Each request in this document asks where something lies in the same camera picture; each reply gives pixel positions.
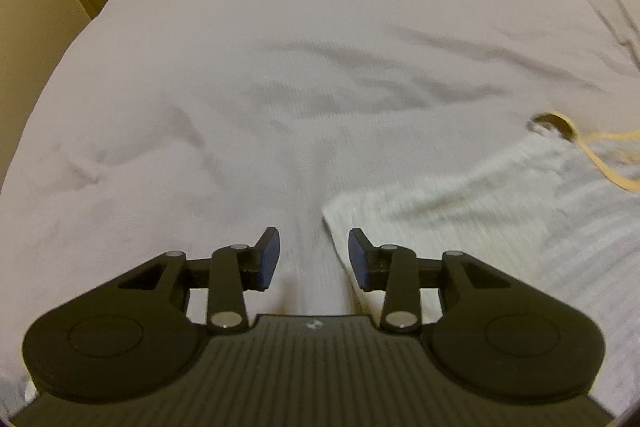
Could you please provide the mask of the grey striped t-shirt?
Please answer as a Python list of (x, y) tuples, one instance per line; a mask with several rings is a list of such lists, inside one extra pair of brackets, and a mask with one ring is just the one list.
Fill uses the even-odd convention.
[(337, 256), (361, 229), (420, 257), (464, 251), (584, 312), (605, 337), (592, 393), (614, 414), (639, 396), (639, 133), (542, 114), (474, 169), (343, 193), (323, 210)]

